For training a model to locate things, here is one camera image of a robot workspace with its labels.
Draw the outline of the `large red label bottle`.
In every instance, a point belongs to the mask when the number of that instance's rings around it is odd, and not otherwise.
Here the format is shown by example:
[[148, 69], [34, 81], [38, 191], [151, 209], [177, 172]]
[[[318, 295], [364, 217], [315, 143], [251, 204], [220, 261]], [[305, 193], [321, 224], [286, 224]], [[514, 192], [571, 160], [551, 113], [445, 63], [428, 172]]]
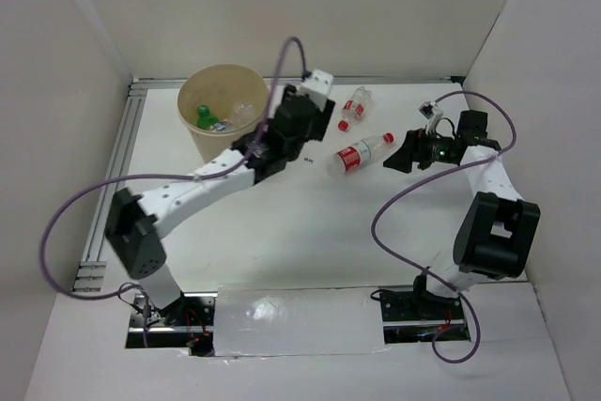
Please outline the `large red label bottle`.
[[328, 172], [334, 176], [347, 175], [384, 158], [393, 148], [395, 138], [385, 132], [363, 138], [335, 152], [328, 162]]

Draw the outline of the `small red label bottle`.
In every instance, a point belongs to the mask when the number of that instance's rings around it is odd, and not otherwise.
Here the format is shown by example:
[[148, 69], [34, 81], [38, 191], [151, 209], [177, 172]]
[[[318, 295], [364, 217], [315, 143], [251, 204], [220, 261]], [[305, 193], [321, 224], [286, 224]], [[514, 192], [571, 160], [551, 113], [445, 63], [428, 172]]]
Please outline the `small red label bottle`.
[[372, 103], [372, 91], [364, 86], [358, 87], [341, 109], [338, 130], [346, 132], [349, 128], [360, 123]]

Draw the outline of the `clear crushed bottle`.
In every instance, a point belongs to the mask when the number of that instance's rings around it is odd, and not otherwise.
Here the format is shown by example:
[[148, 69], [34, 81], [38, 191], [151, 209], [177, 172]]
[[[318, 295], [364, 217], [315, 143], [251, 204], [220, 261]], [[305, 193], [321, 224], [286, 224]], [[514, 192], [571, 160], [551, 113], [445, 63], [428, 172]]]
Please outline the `clear crushed bottle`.
[[238, 102], [232, 108], [229, 121], [234, 127], [241, 128], [252, 122], [256, 116], [257, 113], [252, 104]]

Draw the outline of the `green plastic bottle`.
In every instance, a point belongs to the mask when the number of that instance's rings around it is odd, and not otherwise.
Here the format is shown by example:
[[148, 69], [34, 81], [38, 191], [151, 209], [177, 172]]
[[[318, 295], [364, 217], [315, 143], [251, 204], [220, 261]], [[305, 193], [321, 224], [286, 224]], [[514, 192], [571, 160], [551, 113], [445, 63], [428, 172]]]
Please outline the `green plastic bottle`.
[[231, 129], [227, 120], [220, 120], [206, 105], [197, 108], [196, 127], [203, 131], [224, 132]]

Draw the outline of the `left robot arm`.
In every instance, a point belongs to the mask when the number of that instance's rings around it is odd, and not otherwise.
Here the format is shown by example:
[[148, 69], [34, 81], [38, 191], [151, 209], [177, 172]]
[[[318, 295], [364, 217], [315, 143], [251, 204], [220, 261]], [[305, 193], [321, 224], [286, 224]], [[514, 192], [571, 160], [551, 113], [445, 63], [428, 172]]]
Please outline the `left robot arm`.
[[183, 180], [172, 179], [141, 194], [129, 189], [114, 194], [104, 236], [161, 323], [178, 323], [186, 304], [166, 264], [162, 239], [198, 211], [283, 171], [305, 143], [322, 140], [335, 106], [331, 88], [331, 83], [309, 81], [287, 85], [266, 125], [243, 135]]

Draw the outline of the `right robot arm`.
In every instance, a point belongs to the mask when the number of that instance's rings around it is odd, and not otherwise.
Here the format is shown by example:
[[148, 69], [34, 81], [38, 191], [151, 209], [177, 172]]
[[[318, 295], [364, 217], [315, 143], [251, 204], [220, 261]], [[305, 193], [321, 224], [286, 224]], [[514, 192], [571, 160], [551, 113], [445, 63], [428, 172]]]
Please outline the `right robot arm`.
[[540, 220], [538, 205], [525, 201], [509, 179], [501, 146], [487, 136], [486, 113], [463, 111], [451, 137], [435, 132], [439, 121], [435, 116], [426, 128], [408, 131], [383, 166], [408, 174], [413, 167], [425, 170], [434, 162], [460, 166], [491, 161], [466, 170], [474, 198], [456, 234], [452, 256], [435, 265], [434, 272], [444, 281], [423, 273], [414, 279], [409, 306], [420, 318], [432, 317], [474, 285], [519, 276]]

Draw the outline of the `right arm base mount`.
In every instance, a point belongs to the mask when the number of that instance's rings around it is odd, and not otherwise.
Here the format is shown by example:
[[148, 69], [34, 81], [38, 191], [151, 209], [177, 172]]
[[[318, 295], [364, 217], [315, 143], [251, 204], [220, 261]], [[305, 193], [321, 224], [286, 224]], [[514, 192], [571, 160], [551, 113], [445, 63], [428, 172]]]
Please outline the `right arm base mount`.
[[370, 294], [380, 308], [384, 343], [428, 343], [437, 332], [445, 332], [439, 341], [469, 341], [465, 314], [459, 299], [449, 301], [417, 300], [411, 289], [379, 288]]

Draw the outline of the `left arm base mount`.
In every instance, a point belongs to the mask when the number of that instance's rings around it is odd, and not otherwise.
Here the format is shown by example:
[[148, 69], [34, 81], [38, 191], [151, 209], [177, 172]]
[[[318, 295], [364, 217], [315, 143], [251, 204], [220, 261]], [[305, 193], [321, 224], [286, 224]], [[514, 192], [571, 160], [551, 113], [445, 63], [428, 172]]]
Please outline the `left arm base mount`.
[[161, 316], [153, 305], [144, 318], [145, 300], [141, 294], [126, 301], [130, 306], [130, 319], [125, 348], [180, 348], [190, 356], [213, 357], [217, 293], [190, 292], [185, 297], [183, 311], [174, 319]]

